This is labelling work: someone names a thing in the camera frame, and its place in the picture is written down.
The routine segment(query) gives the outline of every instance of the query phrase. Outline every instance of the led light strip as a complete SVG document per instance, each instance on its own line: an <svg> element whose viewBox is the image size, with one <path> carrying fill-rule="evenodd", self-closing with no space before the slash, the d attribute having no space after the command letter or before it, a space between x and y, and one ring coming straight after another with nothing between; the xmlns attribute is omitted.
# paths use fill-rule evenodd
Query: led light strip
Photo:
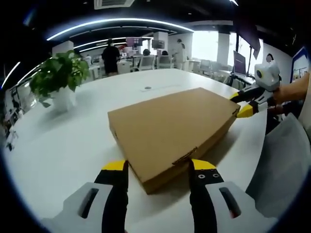
<svg viewBox="0 0 311 233"><path fill-rule="evenodd" d="M229 0L229 1L230 1L230 2L233 2L234 4L236 4L237 6L239 6L235 0Z"/></svg>
<svg viewBox="0 0 311 233"><path fill-rule="evenodd" d="M18 67L18 65L20 64L20 62L17 62L16 65L11 69L11 71L9 72L8 76L6 76L4 82L2 83L1 89L3 88L5 82L8 80L8 78L11 76L11 74L13 73L13 71L16 69L16 67Z"/></svg>
<svg viewBox="0 0 311 233"><path fill-rule="evenodd" d="M37 65L36 67L34 67L32 70L30 70L27 74L25 74L18 82L17 85L20 84L21 81L24 80L24 78L26 78L31 72L33 72L35 69L37 69L41 64L43 64L43 62L41 62L39 65Z"/></svg>
<svg viewBox="0 0 311 233"><path fill-rule="evenodd" d="M146 36L143 36L141 37L143 39L153 39L153 37L146 37ZM126 39L126 37L118 37L118 38L112 38L112 40L122 40L122 39ZM78 45L76 47L73 47L74 49L77 49L79 47L82 47L82 46L85 46L85 45L91 45L91 44L95 44L95 43L99 43L99 42L104 42L104 41L107 41L108 39L105 39L105 40L97 40L97 41L93 41L93 42L89 42L89 43L86 43L86 44L83 44L83 45Z"/></svg>
<svg viewBox="0 0 311 233"><path fill-rule="evenodd" d="M126 42L114 43L113 45L124 45L124 44L126 44ZM108 45L100 45L100 46L88 48L88 49L85 49L85 50L81 50L81 51L79 51L79 52L84 52L84 51L88 51L88 50L94 50L94 49L97 49L97 48L102 48L102 47L107 47L107 46L108 46Z"/></svg>
<svg viewBox="0 0 311 233"><path fill-rule="evenodd" d="M158 20L153 20L153 19L145 19L145 18L110 18L110 19L101 19L101 20L96 20L96 21L91 21L88 23L83 23L83 24L79 24L77 26L68 28L66 30L63 30L59 33L56 33L55 35L52 35L51 37L47 38L47 40L52 40L56 37L58 37L59 35L62 35L64 33L70 32L74 29L77 28L81 28L87 25L91 25L91 24L96 24L96 23L106 23L106 22L115 22L115 21L139 21L139 22L149 22L149 23L158 23L158 24L163 24L163 25L168 25L168 26L172 26L172 27L176 27L176 28L180 28L183 30L187 30L189 32L194 32L194 30L191 30L189 28L183 27L183 26L179 26L173 23L168 23L168 22L163 22L163 21L158 21Z"/></svg>

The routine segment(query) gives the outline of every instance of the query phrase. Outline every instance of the table surface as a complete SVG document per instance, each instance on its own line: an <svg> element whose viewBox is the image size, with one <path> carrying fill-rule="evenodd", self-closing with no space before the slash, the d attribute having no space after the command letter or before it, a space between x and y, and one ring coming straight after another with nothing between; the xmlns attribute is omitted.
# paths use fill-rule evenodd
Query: table surface
<svg viewBox="0 0 311 233"><path fill-rule="evenodd" d="M77 106L61 115L37 104L16 123L19 138L15 149L5 154L16 188L30 210L39 219L54 217L68 196L95 180L101 167L123 159L109 130L108 111L197 87L226 98L236 92L197 74L159 69L86 83L76 89ZM246 190L260 158L265 128L266 111L237 119L208 153L225 181ZM148 196L130 170L126 230L193 232L189 195L186 174Z"/></svg>
<svg viewBox="0 0 311 233"><path fill-rule="evenodd" d="M245 82L249 85L253 84L255 82L255 79L252 79L251 77L246 77L244 75L241 75L241 74L235 74L233 73L236 77L238 77L238 80L242 81L242 82Z"/></svg>
<svg viewBox="0 0 311 233"><path fill-rule="evenodd" d="M232 72L231 71L228 71L228 70L218 70L218 72L222 72L222 73L226 73L226 74L231 74Z"/></svg>

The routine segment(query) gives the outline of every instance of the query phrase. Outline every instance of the office chair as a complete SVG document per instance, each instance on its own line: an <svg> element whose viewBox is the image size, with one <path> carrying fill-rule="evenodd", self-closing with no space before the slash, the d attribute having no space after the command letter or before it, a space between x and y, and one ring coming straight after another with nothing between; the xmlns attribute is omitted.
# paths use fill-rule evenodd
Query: office chair
<svg viewBox="0 0 311 233"><path fill-rule="evenodd" d="M168 55L159 56L157 61L157 68L158 69L173 68L172 58Z"/></svg>
<svg viewBox="0 0 311 233"><path fill-rule="evenodd" d="M133 67L133 71L143 71L155 69L155 56L142 56L138 67Z"/></svg>
<svg viewBox="0 0 311 233"><path fill-rule="evenodd" d="M265 217L280 218L302 187L311 167L308 136L293 116L266 135L255 174L246 193Z"/></svg>

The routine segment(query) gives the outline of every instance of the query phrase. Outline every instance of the brown cardboard box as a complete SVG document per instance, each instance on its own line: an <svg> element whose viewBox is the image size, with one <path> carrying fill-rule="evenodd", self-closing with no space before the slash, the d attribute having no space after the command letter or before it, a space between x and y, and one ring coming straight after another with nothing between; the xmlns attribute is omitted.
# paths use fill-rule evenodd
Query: brown cardboard box
<svg viewBox="0 0 311 233"><path fill-rule="evenodd" d="M240 106L203 88L108 113L110 130L150 194L187 169L228 131Z"/></svg>

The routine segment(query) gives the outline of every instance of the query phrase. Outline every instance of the computer screen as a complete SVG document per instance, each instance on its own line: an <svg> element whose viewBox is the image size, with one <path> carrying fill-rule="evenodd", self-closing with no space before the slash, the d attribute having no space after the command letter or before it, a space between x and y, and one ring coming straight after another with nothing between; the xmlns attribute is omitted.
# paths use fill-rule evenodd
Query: computer screen
<svg viewBox="0 0 311 233"><path fill-rule="evenodd" d="M246 75L246 63L245 57L239 54L236 51L233 51L234 55L234 66L233 66L233 73L239 73Z"/></svg>
<svg viewBox="0 0 311 233"><path fill-rule="evenodd" d="M152 40L152 48L153 49L164 49L165 48L164 40Z"/></svg>
<svg viewBox="0 0 311 233"><path fill-rule="evenodd" d="M126 44L128 47L142 46L142 38L141 37L128 37L126 39Z"/></svg>

